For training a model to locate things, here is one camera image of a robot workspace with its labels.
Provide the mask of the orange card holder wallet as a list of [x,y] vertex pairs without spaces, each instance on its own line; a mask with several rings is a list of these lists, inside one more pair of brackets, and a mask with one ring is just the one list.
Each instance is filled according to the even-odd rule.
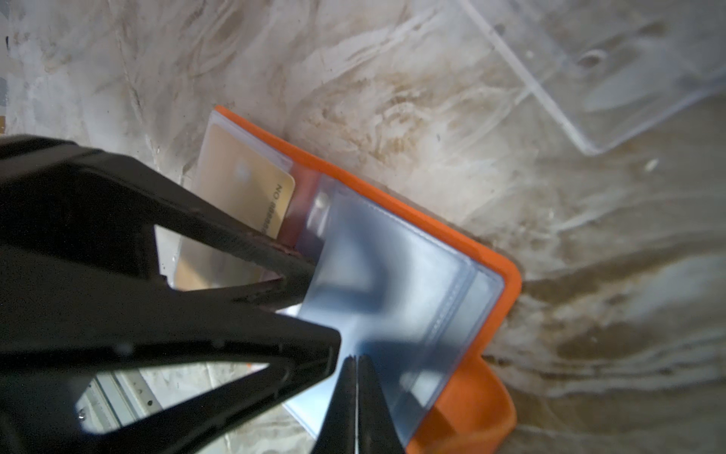
[[518,268],[226,108],[206,132],[213,122],[291,160],[295,189],[275,240],[316,263],[291,313],[336,329],[342,357],[372,359],[403,447],[495,452],[516,411],[482,353],[521,292]]

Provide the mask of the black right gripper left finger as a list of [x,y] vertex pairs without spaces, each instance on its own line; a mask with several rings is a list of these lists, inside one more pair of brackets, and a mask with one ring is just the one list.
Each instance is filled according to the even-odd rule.
[[354,454],[357,449],[357,358],[342,363],[313,454]]

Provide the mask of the gold VIP card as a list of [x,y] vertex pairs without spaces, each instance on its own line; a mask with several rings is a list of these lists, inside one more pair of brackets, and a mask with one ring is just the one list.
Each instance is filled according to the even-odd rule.
[[[295,189],[291,160],[247,132],[221,122],[209,125],[194,192],[227,215],[278,238]],[[258,282],[264,269],[189,238],[181,240],[176,289],[241,286]]]

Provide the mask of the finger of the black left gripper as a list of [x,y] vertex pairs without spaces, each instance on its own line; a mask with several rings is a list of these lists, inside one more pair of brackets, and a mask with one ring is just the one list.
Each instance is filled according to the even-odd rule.
[[49,137],[2,138],[2,242],[150,281],[161,275],[157,227],[277,274],[223,289],[231,301],[288,308],[311,284],[312,260],[130,156]]
[[[1,249],[1,449],[194,453],[328,378],[338,331],[9,245]],[[104,434],[76,405],[100,372],[193,362],[261,370]]]

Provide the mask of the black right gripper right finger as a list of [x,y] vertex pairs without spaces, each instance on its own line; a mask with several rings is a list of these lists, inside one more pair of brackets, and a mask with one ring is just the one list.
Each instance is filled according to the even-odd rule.
[[405,452],[369,356],[358,358],[358,452]]

